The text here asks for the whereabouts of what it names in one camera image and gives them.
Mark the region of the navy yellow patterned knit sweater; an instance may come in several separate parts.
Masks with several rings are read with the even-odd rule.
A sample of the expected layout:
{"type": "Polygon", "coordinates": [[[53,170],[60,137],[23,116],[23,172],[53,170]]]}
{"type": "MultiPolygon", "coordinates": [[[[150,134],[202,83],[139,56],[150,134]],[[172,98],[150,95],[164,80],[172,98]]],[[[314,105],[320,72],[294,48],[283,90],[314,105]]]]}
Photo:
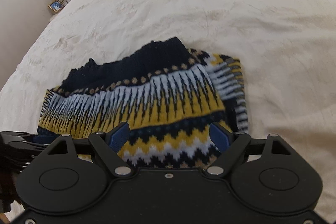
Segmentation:
{"type": "Polygon", "coordinates": [[[179,38],[151,42],[112,63],[90,60],[46,91],[35,141],[84,139],[122,122],[129,138],[118,154],[129,165],[209,165],[220,155],[210,124],[248,132],[240,61],[186,48],[179,38]]]}

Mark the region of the cream bedspread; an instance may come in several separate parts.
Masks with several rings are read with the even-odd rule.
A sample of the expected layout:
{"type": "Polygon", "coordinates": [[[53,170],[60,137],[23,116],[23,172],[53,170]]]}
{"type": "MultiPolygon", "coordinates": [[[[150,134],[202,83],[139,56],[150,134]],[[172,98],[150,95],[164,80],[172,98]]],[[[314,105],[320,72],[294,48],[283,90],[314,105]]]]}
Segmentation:
{"type": "Polygon", "coordinates": [[[72,0],[1,90],[1,129],[36,131],[45,91],[89,58],[174,36],[240,59],[250,134],[279,134],[316,169],[316,209],[333,222],[335,0],[72,0]]]}

